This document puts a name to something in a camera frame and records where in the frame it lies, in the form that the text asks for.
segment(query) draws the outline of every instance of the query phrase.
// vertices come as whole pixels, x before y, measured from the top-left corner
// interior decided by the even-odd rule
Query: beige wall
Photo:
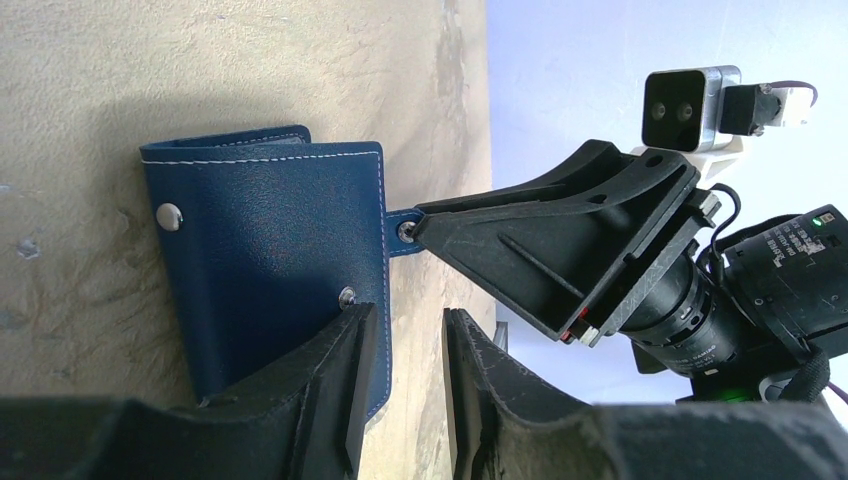
[[[191,400],[141,144],[303,123],[319,142],[382,142],[389,208],[490,186],[482,0],[7,0],[0,12],[0,394]],[[446,304],[493,312],[428,255],[392,268],[405,321],[393,395],[406,405],[382,413],[397,470],[369,476],[410,478],[415,445],[437,447],[404,432],[442,387],[406,369],[438,358]]]

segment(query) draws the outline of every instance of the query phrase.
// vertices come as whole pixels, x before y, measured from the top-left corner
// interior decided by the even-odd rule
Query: black cylinder lens
[[[715,373],[745,343],[747,320],[681,255],[624,324],[627,335],[670,370]]]

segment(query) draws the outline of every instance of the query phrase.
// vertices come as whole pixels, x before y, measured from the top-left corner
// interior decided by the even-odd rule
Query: wallet
[[[198,399],[314,337],[351,303],[380,325],[370,418],[391,392],[389,258],[416,209],[387,212],[379,143],[311,143],[303,126],[141,147]]]

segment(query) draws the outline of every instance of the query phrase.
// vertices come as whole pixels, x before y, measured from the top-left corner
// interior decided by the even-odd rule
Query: black 3d-printed bracket
[[[376,332],[351,306],[197,408],[0,399],[0,478],[356,478]]]
[[[419,205],[413,236],[548,337],[594,345],[713,226],[698,179],[679,153],[590,140],[530,182]]]
[[[454,479],[848,478],[848,442],[809,404],[589,406],[445,312]]]

